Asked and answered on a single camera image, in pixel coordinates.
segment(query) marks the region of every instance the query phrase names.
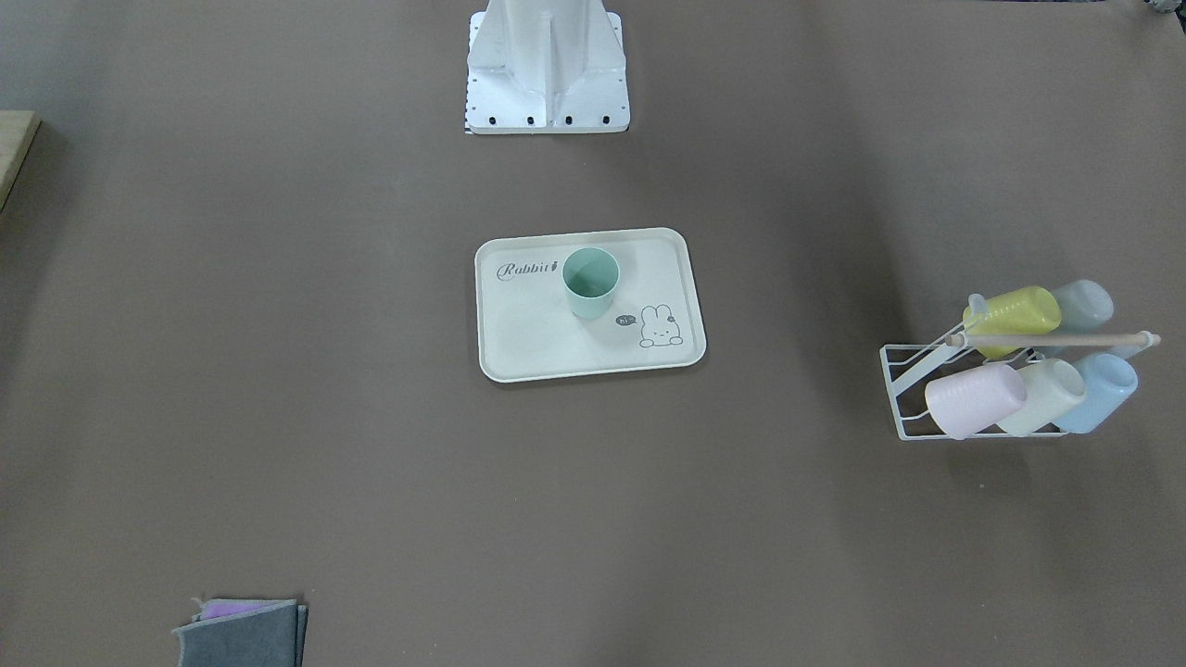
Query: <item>rabbit cartoon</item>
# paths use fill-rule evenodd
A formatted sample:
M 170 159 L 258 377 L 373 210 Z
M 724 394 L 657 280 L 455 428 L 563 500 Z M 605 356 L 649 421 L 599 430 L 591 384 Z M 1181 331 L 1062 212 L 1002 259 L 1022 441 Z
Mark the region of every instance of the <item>rabbit cartoon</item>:
M 643 309 L 643 339 L 639 345 L 643 348 L 678 345 L 683 343 L 680 337 L 680 325 L 671 317 L 671 307 L 646 306 Z

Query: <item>white tray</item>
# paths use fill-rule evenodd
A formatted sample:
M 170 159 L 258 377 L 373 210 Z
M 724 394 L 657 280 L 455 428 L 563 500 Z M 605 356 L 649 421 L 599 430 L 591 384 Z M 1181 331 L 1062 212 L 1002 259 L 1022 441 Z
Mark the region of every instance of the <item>white tray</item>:
M 610 311 L 593 320 L 568 310 L 560 278 L 586 246 L 621 267 Z M 708 349 L 688 244 L 674 229 L 496 239 L 473 267 L 478 360 L 496 382 L 691 366 Z

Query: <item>purple cloth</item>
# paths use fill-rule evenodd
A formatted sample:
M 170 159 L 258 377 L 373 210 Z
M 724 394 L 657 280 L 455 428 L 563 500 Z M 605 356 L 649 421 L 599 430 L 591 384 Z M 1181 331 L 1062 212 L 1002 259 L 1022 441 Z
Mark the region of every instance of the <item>purple cloth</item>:
M 243 614 L 244 611 L 255 611 L 256 609 L 263 609 L 269 604 L 276 604 L 274 599 L 211 599 L 202 605 L 202 614 L 198 614 L 198 618 L 202 621 L 209 621 L 210 618 L 221 618 L 223 616 L 234 616 L 236 614 Z

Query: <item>gray cloth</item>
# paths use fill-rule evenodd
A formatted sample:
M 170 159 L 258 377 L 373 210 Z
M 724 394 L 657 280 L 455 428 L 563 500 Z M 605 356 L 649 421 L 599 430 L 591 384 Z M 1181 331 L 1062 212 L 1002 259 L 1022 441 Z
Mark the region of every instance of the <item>gray cloth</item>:
M 178 667 L 300 667 L 307 615 L 288 599 L 177 628 Z

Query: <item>wooden board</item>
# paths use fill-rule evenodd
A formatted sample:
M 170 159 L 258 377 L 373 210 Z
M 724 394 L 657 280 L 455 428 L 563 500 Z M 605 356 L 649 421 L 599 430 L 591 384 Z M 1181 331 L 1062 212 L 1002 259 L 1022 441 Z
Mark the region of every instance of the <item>wooden board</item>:
M 0 112 L 0 209 L 39 125 L 42 120 L 33 112 Z

